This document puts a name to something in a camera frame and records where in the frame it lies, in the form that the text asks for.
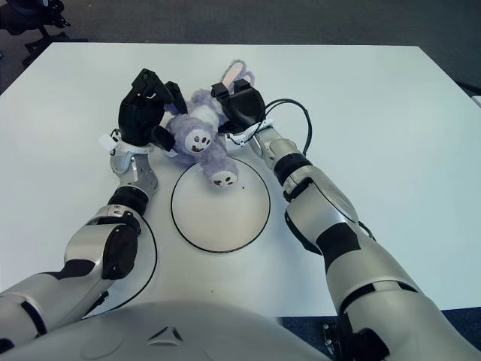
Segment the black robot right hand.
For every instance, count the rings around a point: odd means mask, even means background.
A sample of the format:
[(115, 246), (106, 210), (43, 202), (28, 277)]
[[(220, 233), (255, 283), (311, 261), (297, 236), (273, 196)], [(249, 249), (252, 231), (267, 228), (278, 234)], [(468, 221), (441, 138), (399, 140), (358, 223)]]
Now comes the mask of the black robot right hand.
[(220, 103), (226, 118), (219, 127), (221, 134), (244, 132), (265, 118), (266, 106), (260, 92), (245, 79), (234, 81), (233, 93), (223, 83), (215, 83), (211, 96)]

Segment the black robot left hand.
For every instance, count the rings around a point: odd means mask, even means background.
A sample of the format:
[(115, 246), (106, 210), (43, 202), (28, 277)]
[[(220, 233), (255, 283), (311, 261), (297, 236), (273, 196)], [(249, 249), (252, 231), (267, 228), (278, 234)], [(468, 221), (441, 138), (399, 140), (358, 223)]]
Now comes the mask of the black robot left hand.
[(174, 136), (161, 125), (167, 112), (187, 113), (178, 84), (164, 83), (154, 71), (142, 69), (120, 103), (118, 125), (122, 140), (136, 147), (153, 144), (166, 151), (172, 150)]

